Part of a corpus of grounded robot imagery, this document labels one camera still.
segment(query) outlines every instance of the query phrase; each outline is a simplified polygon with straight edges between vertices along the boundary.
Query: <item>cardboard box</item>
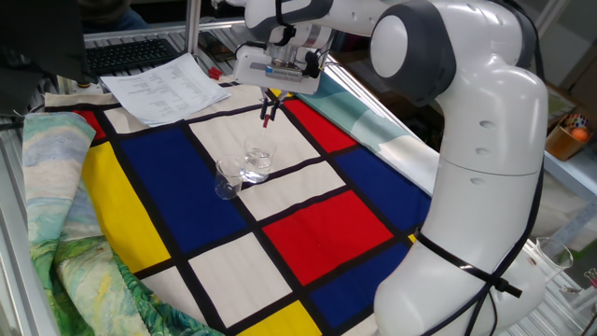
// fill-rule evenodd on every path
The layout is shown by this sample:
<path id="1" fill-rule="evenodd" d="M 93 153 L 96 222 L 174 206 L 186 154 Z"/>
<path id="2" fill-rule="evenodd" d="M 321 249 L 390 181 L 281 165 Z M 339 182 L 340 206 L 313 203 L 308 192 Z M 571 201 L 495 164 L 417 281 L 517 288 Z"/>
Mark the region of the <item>cardboard box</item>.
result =
<path id="1" fill-rule="evenodd" d="M 575 154 L 577 154 L 577 152 L 580 151 L 580 149 L 582 149 L 594 135 L 593 131 L 587 129 L 590 132 L 589 139 L 587 139 L 586 142 L 576 140 L 564 128 L 564 123 L 569 116 L 570 115 L 566 115 L 560 120 L 558 125 L 549 134 L 545 144 L 545 150 L 560 161 L 566 161 L 575 156 Z"/>

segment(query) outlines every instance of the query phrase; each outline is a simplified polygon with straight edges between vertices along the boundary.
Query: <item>paper sheet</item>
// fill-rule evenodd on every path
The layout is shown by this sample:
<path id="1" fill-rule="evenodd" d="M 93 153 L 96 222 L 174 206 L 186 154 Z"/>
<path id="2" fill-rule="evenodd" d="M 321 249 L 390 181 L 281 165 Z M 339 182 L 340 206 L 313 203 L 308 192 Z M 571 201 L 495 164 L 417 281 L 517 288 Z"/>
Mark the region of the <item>paper sheet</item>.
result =
<path id="1" fill-rule="evenodd" d="M 122 106 L 144 124 L 172 123 L 230 97 L 190 54 L 129 77 L 102 77 Z"/>

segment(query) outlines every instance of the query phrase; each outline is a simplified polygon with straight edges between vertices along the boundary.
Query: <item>red square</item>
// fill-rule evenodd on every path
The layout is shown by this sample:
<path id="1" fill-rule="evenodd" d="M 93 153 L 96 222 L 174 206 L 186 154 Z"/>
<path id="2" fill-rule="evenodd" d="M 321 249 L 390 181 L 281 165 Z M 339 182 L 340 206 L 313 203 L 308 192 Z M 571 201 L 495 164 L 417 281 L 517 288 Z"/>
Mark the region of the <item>red square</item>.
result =
<path id="1" fill-rule="evenodd" d="M 300 100 L 288 101 L 285 106 L 327 153 L 356 145 L 356 141 Z"/>
<path id="2" fill-rule="evenodd" d="M 79 116 L 85 118 L 87 123 L 95 130 L 95 137 L 93 140 L 102 140 L 105 138 L 105 132 L 102 130 L 100 123 L 95 118 L 95 115 L 91 111 L 73 111 L 77 113 Z"/>
<path id="3" fill-rule="evenodd" d="M 299 210 L 263 231 L 302 285 L 392 238 L 352 191 Z"/>

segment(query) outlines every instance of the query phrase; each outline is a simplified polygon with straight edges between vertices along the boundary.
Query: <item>keyboard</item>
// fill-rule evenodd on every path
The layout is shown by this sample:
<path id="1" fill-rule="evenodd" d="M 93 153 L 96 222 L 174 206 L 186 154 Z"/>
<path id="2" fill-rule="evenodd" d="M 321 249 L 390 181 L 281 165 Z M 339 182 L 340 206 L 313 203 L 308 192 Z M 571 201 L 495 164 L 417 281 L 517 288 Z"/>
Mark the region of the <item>keyboard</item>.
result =
<path id="1" fill-rule="evenodd" d="M 163 38 L 87 49 L 87 62 L 94 75 L 159 65 L 178 56 L 170 42 Z"/>

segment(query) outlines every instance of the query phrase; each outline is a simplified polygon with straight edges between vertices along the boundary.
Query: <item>orange object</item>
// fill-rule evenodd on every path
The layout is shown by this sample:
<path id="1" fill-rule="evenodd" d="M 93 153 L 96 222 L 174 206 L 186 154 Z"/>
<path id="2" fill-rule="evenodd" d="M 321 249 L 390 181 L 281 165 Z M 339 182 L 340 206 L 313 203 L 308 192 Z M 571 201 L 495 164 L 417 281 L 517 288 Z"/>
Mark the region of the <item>orange object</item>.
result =
<path id="1" fill-rule="evenodd" d="M 570 134 L 578 141 L 587 142 L 589 140 L 589 132 L 583 128 L 575 128 Z"/>

